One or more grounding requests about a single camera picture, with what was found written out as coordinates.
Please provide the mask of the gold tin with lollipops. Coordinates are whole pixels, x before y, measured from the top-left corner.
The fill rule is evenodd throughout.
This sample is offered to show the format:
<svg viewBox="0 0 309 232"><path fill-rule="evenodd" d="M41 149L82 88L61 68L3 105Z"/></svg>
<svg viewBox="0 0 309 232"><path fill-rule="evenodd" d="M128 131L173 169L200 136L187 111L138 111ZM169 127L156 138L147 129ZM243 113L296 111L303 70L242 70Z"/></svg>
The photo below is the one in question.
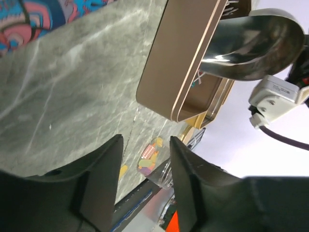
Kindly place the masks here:
<svg viewBox="0 0 309 232"><path fill-rule="evenodd" d="M189 89L221 18L247 16L250 0L169 0L138 88L139 104L171 121L205 112L208 104Z"/></svg>

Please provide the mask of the metal candy scoop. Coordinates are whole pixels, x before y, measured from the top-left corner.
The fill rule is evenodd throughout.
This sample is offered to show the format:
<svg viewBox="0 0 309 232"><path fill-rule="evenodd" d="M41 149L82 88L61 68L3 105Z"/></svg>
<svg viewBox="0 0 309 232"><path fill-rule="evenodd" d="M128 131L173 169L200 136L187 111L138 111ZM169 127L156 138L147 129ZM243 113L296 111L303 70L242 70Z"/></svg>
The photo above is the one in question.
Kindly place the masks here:
<svg viewBox="0 0 309 232"><path fill-rule="evenodd" d="M221 78L260 80L293 63L305 33L289 12L265 8L220 20L199 69Z"/></svg>

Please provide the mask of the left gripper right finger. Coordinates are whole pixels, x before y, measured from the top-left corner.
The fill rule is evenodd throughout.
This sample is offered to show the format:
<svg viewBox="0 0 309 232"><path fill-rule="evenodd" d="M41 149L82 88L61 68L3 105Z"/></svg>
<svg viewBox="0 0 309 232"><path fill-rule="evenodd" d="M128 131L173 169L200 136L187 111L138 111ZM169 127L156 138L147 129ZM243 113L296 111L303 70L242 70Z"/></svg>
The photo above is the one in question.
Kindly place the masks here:
<svg viewBox="0 0 309 232"><path fill-rule="evenodd" d="M306 177L235 177L170 138L170 159L182 232L306 232Z"/></svg>

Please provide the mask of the gold tin with popsicle candies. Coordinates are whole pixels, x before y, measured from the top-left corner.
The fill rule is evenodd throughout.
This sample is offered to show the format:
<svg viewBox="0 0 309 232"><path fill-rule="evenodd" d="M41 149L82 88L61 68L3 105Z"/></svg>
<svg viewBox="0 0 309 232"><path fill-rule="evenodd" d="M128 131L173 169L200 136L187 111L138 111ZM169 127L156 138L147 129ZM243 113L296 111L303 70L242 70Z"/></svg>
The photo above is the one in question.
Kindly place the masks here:
<svg viewBox="0 0 309 232"><path fill-rule="evenodd" d="M221 81L207 111L187 119L185 122L196 129L201 129L214 121L221 106L225 103L233 84L234 80L231 79Z"/></svg>

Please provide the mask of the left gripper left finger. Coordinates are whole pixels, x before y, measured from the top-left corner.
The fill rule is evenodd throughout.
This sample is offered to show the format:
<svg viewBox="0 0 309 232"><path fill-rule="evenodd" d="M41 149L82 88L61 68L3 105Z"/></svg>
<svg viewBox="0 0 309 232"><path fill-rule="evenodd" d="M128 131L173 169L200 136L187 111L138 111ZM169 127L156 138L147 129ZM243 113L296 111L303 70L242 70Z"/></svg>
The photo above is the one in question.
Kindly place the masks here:
<svg viewBox="0 0 309 232"><path fill-rule="evenodd" d="M1 231L109 232L123 148L124 139L118 134L42 176L1 171Z"/></svg>

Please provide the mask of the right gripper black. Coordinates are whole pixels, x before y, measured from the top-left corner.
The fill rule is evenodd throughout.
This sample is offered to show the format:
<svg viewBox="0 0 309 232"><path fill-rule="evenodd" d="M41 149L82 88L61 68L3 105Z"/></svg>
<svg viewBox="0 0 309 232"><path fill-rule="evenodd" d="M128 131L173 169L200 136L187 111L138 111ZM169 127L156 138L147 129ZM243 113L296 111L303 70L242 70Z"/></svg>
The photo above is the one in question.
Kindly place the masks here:
<svg viewBox="0 0 309 232"><path fill-rule="evenodd" d="M305 35L305 43L302 52L292 64L285 79L287 82L297 85L300 89L309 86L309 35Z"/></svg>

